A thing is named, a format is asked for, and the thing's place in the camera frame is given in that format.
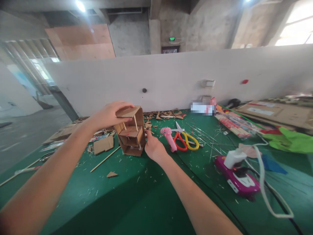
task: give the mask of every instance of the white cable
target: white cable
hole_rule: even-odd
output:
[[[285,204],[285,206],[287,207],[287,210],[289,211],[289,214],[276,214],[276,213],[273,211],[273,209],[272,209],[272,207],[271,207],[271,205],[270,205],[270,203],[269,203],[269,201],[268,201],[268,199],[267,199],[266,192],[265,192],[265,187],[264,187],[265,169],[264,169],[263,160],[262,160],[262,158],[261,158],[261,154],[260,154],[260,151],[259,151],[257,145],[268,145],[268,142],[267,142],[266,140],[264,140],[263,138],[262,138],[262,140],[263,140],[264,142],[266,142],[266,144],[255,144],[255,145],[252,145],[252,147],[253,147],[253,148],[255,149],[255,151],[256,151],[257,158],[258,158],[258,160],[259,160],[259,165],[260,165],[260,174],[259,174],[259,175],[260,175],[260,189],[261,189],[262,197],[263,197],[263,199],[264,199],[264,202],[265,202],[265,204],[266,204],[268,210],[270,211],[270,213],[271,213],[273,216],[275,216],[276,218],[293,218],[293,217],[294,217],[294,214],[293,214],[292,210],[290,209],[289,205],[287,204],[287,202],[283,199],[283,197],[282,197],[270,184],[268,184],[268,186],[269,186],[269,187],[275,192],[275,194],[280,198],[281,202]],[[252,170],[255,170],[255,169],[253,168],[253,166],[251,166],[251,164],[250,164],[247,160],[245,160],[245,162],[248,164],[248,166],[249,166]]]

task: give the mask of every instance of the green table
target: green table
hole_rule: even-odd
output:
[[[157,125],[154,136],[160,137],[163,127],[175,127],[175,121],[190,134],[198,134],[188,124],[195,125],[213,137],[214,146],[221,151],[234,150],[233,143],[240,140],[232,133],[224,136],[215,117],[193,116],[189,111],[184,120],[151,120]],[[230,188],[225,178],[214,167],[211,141],[198,151],[171,153],[164,137],[160,141],[167,152],[200,188],[229,216],[241,229],[249,234],[297,234],[288,219],[277,219],[265,206],[261,194],[250,202],[239,197]],[[260,139],[244,141],[245,144],[259,143]],[[195,234],[188,215],[164,171],[150,160],[144,152],[141,157],[123,155],[116,151],[108,160],[93,169],[99,162],[118,147],[115,136],[114,148],[98,156],[85,151],[70,178],[58,205],[42,234]],[[23,169],[45,152],[39,147],[25,159],[0,176],[3,182],[16,170]],[[304,234],[313,231],[313,173],[312,156],[282,152],[271,147],[260,147],[263,154],[273,156],[288,171],[287,175],[266,172],[266,180],[284,197],[295,214],[295,221]],[[114,171],[119,176],[108,179]],[[32,176],[24,173],[0,188],[0,206]],[[282,213],[272,196],[269,201],[275,212]]]

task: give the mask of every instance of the hand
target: hand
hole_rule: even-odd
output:
[[[170,157],[163,144],[154,136],[152,136],[150,131],[146,130],[147,143],[144,148],[149,158],[151,158],[156,163],[160,164],[160,161],[164,160],[166,157]]]
[[[131,117],[123,117],[117,118],[116,112],[125,107],[135,107],[132,103],[125,101],[115,101],[113,103],[107,104],[103,109],[96,112],[90,118],[88,118],[85,122],[90,125],[94,131],[107,128],[110,126],[115,126],[122,122],[129,122],[132,120]]]

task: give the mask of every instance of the white charger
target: white charger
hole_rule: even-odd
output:
[[[226,159],[224,161],[224,165],[228,168],[228,169],[233,169],[234,165],[236,163],[240,163],[243,160],[245,160],[247,158],[247,155],[241,151],[241,149],[236,149],[233,151],[229,151]]]

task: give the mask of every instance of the red-handled scissors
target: red-handled scissors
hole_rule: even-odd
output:
[[[179,126],[179,124],[176,122],[176,127],[177,129],[181,129],[181,127]],[[183,138],[181,137],[180,135],[180,132],[176,132],[176,135],[174,137],[174,142],[175,142],[175,145],[177,146],[177,149],[181,150],[181,151],[187,151],[188,149],[192,150],[192,151],[195,151],[195,150],[198,150],[199,149],[199,142],[194,138],[192,137],[191,135],[189,135],[188,133],[185,133],[185,132],[181,132],[182,135],[185,137],[185,141],[183,140]],[[176,139],[177,137],[180,139],[180,141],[183,143],[183,145],[185,146],[184,148],[181,148],[179,147],[177,144],[176,144]],[[196,147],[193,148],[193,147],[190,147],[189,145],[189,142],[188,142],[188,137],[191,138],[195,144],[196,144]]]

